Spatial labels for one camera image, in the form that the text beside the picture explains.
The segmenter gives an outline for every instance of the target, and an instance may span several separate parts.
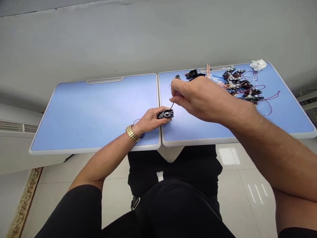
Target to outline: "person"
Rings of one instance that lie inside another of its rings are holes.
[[[316,155],[206,77],[171,87],[171,102],[222,124],[243,145],[273,189],[278,237],[317,237]],[[157,119],[164,109],[149,109],[132,126],[136,138],[171,121]],[[124,133],[92,156],[36,237],[234,237],[217,201],[214,145],[186,146],[170,164],[157,151],[129,152],[135,143]],[[101,229],[104,180],[127,154],[132,211]]]

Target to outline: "wrist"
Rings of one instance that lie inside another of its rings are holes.
[[[141,137],[144,133],[143,130],[141,130],[141,128],[137,124],[131,127],[131,129],[134,132],[134,134],[136,134],[138,137]]]
[[[236,105],[235,110],[232,109],[230,114],[220,124],[232,131],[241,128],[246,129],[255,122],[259,125],[260,119],[264,118],[253,103],[241,101],[239,105]]]

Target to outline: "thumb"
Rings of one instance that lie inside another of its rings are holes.
[[[157,127],[162,126],[170,122],[172,118],[162,118],[162,119],[156,119]]]
[[[177,105],[180,105],[181,107],[187,109],[191,108],[191,103],[183,96],[175,96],[169,99],[171,102],[176,103]]]

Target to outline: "hand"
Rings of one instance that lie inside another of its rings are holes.
[[[241,116],[245,118],[249,112],[256,111],[251,102],[233,97],[207,77],[200,76],[189,82],[173,79],[171,87],[173,97],[170,101],[203,121],[226,126],[237,122]]]
[[[132,127],[133,132],[140,137],[143,133],[153,131],[172,120],[172,118],[158,119],[158,114],[168,107],[157,107],[149,109],[144,116]]]

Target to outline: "patterned rug border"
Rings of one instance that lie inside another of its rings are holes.
[[[43,167],[31,169],[7,238],[20,238]]]

